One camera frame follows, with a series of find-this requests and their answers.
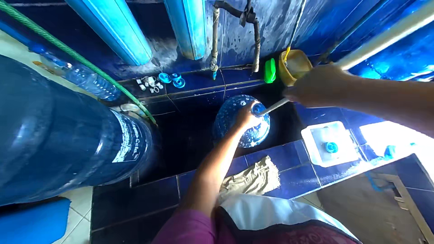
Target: brush handle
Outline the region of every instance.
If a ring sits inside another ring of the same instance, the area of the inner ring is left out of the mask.
[[[271,107],[263,110],[262,112],[256,114],[257,116],[264,116],[265,114],[277,109],[278,107],[282,106],[283,104],[289,102],[287,98],[283,98],[282,100],[276,102],[275,104],[271,105]]]

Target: yellow handle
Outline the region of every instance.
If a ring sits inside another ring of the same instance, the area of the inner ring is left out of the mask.
[[[285,58],[283,59],[283,61],[286,63],[286,58],[288,57],[288,53],[291,50],[291,46],[288,46],[288,48],[286,49],[286,53],[285,53]]]

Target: green rope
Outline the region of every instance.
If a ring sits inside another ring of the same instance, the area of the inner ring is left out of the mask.
[[[38,33],[43,38],[47,39],[49,42],[54,44],[56,47],[60,48],[65,53],[72,56],[74,59],[80,61],[82,64],[89,67],[91,70],[93,70],[95,73],[102,76],[104,79],[108,80],[111,84],[113,84],[116,88],[118,88],[121,92],[125,93],[139,108],[150,118],[150,120],[157,124],[154,117],[152,117],[151,113],[143,106],[143,104],[137,100],[136,97],[134,97],[127,89],[125,89],[121,84],[117,83],[112,77],[107,75],[104,71],[96,67],[94,64],[89,62],[87,59],[85,59],[83,56],[78,54],[76,51],[74,51],[72,48],[61,42],[59,39],[55,38],[53,35],[48,33],[46,30],[44,30],[42,27],[40,27],[38,24],[33,22],[31,19],[27,18],[25,15],[20,13],[18,10],[16,10],[14,7],[10,6],[7,2],[4,0],[0,0],[0,10],[6,12],[10,16],[12,16],[14,19],[22,23],[23,25],[27,26],[34,32]]]

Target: white container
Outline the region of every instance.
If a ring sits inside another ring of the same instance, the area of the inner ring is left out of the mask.
[[[330,167],[359,158],[348,131],[340,121],[310,125],[301,131],[301,135],[310,161],[315,165]],[[337,145],[337,152],[327,151],[328,142],[334,142]]]

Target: blue water gallon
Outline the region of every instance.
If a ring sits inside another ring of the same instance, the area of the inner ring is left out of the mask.
[[[214,138],[216,140],[223,138],[235,124],[240,108],[255,100],[254,97],[248,95],[237,95],[226,100],[218,111],[214,122]],[[263,110],[265,110],[264,105],[258,103],[253,106],[252,112],[259,113]],[[251,148],[265,140],[270,131],[270,116],[266,114],[262,116],[261,119],[262,121],[259,125],[246,130],[238,143],[238,147]]]
[[[155,165],[142,121],[0,55],[0,206],[121,181]]]

